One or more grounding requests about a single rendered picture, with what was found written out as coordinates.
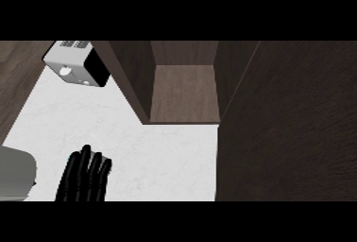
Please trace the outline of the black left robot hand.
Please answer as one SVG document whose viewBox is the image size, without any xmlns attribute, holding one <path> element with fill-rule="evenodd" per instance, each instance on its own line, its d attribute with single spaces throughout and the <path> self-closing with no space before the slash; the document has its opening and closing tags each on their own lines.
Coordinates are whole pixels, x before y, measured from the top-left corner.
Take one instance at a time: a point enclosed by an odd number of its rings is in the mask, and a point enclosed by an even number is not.
<svg viewBox="0 0 357 242">
<path fill-rule="evenodd" d="M 55 201 L 104 201 L 112 160 L 93 152 L 90 145 L 68 158 Z"/>
</svg>

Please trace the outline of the grey rounded appliance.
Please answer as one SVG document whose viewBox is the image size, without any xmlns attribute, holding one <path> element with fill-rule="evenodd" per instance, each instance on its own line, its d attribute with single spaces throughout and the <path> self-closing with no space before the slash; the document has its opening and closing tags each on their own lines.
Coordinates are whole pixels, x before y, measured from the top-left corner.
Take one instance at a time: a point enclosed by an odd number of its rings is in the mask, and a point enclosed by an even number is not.
<svg viewBox="0 0 357 242">
<path fill-rule="evenodd" d="M 37 161 L 18 149 L 0 146 L 0 201 L 22 201 L 36 184 Z"/>
</svg>

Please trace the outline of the brown wooden cabinet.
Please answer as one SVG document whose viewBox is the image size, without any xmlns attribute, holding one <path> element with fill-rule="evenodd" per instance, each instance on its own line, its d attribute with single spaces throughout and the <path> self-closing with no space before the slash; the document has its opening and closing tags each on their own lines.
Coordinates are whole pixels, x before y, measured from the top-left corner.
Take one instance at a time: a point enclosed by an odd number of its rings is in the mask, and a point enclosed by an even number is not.
<svg viewBox="0 0 357 242">
<path fill-rule="evenodd" d="M 145 125 L 220 123 L 257 41 L 95 41 Z"/>
</svg>

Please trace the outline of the dark brown cabinet door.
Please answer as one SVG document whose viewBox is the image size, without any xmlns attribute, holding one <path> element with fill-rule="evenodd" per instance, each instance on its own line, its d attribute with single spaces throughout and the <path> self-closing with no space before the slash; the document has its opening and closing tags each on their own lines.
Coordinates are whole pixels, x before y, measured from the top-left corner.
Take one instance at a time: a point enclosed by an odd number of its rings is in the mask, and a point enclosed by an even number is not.
<svg viewBox="0 0 357 242">
<path fill-rule="evenodd" d="M 357 41 L 261 41 L 217 129 L 219 201 L 357 201 Z"/>
</svg>

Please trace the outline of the white and black toaster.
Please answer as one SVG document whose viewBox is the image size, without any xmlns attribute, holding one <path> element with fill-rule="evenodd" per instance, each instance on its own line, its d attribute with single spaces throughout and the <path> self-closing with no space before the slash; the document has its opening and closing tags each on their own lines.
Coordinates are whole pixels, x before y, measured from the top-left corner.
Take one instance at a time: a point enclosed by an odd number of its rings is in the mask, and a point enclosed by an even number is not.
<svg viewBox="0 0 357 242">
<path fill-rule="evenodd" d="M 107 85 L 111 73 L 90 41 L 55 41 L 42 59 L 67 83 Z"/>
</svg>

